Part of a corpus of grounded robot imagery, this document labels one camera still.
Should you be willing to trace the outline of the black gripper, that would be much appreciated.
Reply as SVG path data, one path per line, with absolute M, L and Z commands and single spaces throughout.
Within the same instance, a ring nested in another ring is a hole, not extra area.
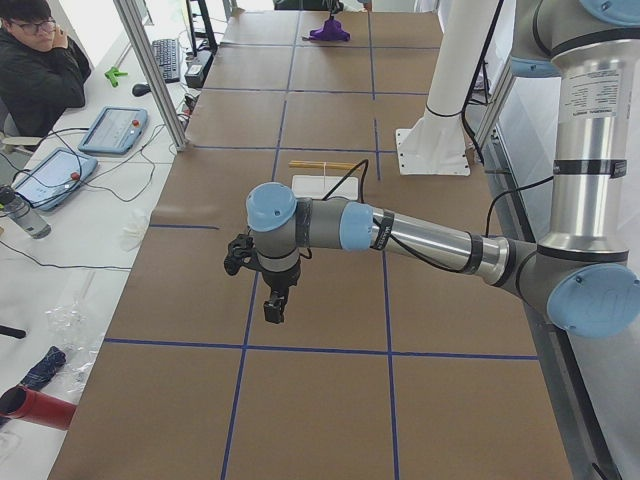
M 276 271 L 260 264 L 264 282 L 270 288 L 270 296 L 263 303 L 265 320 L 269 323 L 283 323 L 288 303 L 289 289 L 298 284 L 301 275 L 301 262 L 296 261 L 291 267 Z
M 337 15 L 344 10 L 341 0 L 324 0 L 324 6 L 330 15 Z

